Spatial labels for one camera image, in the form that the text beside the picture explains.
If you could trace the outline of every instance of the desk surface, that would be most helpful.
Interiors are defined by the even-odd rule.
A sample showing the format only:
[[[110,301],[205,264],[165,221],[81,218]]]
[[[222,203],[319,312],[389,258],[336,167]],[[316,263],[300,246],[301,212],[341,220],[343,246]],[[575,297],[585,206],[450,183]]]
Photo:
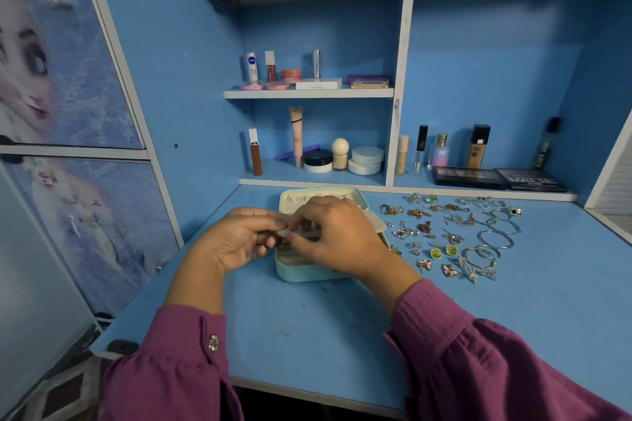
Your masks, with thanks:
[[[240,186],[201,231],[237,206],[277,210],[284,190]],[[382,203],[408,210],[402,195],[364,195],[375,212]],[[440,203],[447,202],[454,200],[441,197]],[[522,233],[512,236],[514,248],[502,251],[498,282],[480,278],[473,285],[465,278],[445,278],[439,263],[423,275],[477,317],[516,331],[566,376],[632,411],[632,248],[573,203],[508,202],[523,209],[524,215],[514,218]],[[401,219],[409,226],[415,221],[405,215],[382,218],[395,225]],[[446,244],[439,236],[443,226],[443,215],[434,214],[432,231],[441,247]],[[447,227],[465,237],[461,247],[477,245],[482,228]],[[391,231],[387,238],[413,264],[420,257],[410,254]],[[486,240],[502,244],[494,236]],[[412,240],[430,241],[421,236]],[[105,352],[116,338],[142,341],[190,245],[99,337],[93,351]],[[427,249],[421,258],[429,258]],[[403,365],[382,337],[389,318],[358,282],[287,283],[279,279],[269,256],[227,276],[224,307],[230,372],[242,385],[273,385],[279,393],[300,390],[285,394],[312,400],[318,399],[316,393],[329,404],[351,402],[349,407],[358,408],[356,403],[363,403],[359,409],[383,414],[397,415],[403,409]]]

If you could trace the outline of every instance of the cabinet door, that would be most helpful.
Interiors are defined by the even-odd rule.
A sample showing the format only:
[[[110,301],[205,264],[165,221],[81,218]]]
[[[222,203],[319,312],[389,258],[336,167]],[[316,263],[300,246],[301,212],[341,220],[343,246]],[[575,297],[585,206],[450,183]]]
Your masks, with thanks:
[[[24,157],[5,166],[95,313],[119,315],[178,251],[149,163]]]
[[[0,135],[142,148],[92,0],[0,0]]]

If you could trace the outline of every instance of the purple shirt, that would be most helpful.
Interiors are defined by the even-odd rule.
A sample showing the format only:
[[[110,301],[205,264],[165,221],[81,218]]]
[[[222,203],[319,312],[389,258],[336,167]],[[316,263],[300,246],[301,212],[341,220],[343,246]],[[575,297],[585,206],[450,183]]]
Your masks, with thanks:
[[[101,421],[219,421],[220,383],[233,419],[242,420],[225,325],[225,316],[196,308],[159,308],[138,352],[108,368]],[[401,297],[391,326],[384,336],[407,363],[411,419],[632,421],[540,360],[516,333],[474,318],[428,280]]]

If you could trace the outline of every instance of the clear lip gloss bottle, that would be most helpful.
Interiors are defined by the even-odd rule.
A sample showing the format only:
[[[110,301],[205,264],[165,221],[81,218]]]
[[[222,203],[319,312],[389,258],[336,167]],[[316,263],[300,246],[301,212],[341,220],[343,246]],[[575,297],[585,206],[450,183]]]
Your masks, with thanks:
[[[423,152],[426,149],[426,137],[428,136],[428,125],[419,125],[419,135],[417,136],[417,153],[415,154],[415,168],[410,174],[414,178],[422,176]]]
[[[447,146],[447,134],[437,135],[437,145],[432,149],[431,157],[428,159],[428,170],[433,166],[447,166],[447,156],[450,148]]]

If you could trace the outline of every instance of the white box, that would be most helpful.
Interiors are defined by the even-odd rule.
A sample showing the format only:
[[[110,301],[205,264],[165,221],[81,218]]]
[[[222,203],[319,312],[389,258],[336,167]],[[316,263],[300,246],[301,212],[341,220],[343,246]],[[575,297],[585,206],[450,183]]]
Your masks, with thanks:
[[[304,79],[296,82],[296,90],[339,89],[342,84],[342,79]]]

